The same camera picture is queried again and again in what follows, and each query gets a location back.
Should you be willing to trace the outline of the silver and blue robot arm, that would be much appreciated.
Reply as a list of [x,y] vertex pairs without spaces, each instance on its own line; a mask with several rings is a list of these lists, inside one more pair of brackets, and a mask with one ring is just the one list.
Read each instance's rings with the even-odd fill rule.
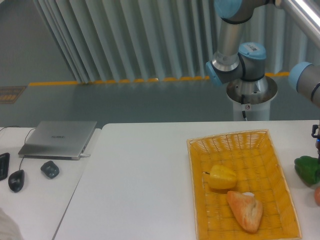
[[245,23],[256,8],[274,5],[289,14],[299,28],[320,45],[320,8],[312,0],[216,0],[222,20],[213,59],[206,63],[209,79],[226,84],[234,121],[268,121],[278,86],[266,76],[266,49],[256,42],[241,42]]

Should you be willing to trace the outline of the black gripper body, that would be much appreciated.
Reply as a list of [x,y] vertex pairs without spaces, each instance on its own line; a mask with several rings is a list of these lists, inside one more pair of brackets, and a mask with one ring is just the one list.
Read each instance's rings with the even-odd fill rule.
[[316,139],[315,147],[317,148],[318,162],[320,161],[320,124],[313,124],[311,136]]

